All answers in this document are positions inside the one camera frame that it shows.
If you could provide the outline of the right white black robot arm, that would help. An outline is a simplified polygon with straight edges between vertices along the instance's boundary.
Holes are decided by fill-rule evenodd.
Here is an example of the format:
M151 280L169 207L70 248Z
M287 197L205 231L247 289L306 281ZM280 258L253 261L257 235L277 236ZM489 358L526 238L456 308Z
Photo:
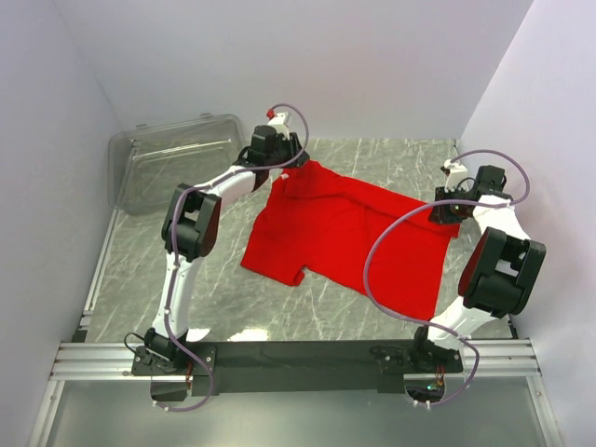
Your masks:
M439 205L429 220L435 224L460 224L472 218L481 238L460 277L457 297L431 321L439 327L420 327L409 348L409 361L421 372L452 369L459 364L460 337L469 337L486 323L518 315L527 305L546 246L532 240L520 225L513 198L504 192L505 170L479 167L473 184L465 186L467 169L447 161L442 171L446 184L435 190L435 199L463 199L467 204Z

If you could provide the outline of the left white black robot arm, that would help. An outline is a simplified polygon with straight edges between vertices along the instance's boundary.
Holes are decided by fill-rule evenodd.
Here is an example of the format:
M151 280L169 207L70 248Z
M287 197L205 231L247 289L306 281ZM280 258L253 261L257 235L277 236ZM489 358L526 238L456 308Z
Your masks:
M309 159L285 114L257 126L250 144L224 173L194 186L178 185L161 230L167 272L157 314L145 333L145 349L161 372L174 374L190 360L188 312L196 275L215 246L225 207L253 193L273 169L299 168Z

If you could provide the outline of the red t shirt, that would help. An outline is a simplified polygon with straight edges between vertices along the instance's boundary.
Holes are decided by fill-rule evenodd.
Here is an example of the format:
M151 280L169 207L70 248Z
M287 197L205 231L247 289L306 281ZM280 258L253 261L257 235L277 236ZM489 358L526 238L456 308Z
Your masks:
M285 169L257 216L242 267L287 286L312 271L404 316L429 320L444 259L459 225L439 225L424 210L375 240L421 201L309 161Z

